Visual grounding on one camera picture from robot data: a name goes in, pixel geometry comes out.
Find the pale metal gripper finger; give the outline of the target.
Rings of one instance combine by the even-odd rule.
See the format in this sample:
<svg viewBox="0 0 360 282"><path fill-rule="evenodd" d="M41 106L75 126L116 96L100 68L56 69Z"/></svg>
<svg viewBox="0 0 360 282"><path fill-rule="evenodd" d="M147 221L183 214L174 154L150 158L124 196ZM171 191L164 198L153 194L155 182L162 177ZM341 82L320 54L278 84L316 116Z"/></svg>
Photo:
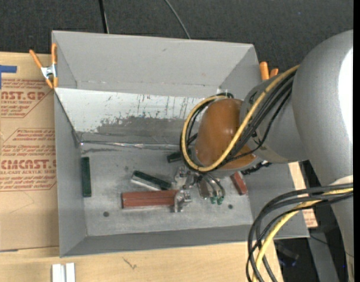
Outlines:
<svg viewBox="0 0 360 282"><path fill-rule="evenodd" d="M179 213L184 211L184 207L192 202L190 189L177 190L174 195L174 205L171 212Z"/></svg>
<svg viewBox="0 0 360 282"><path fill-rule="evenodd" d="M174 175L175 189L191 189L194 186L194 173L186 166L179 166Z"/></svg>

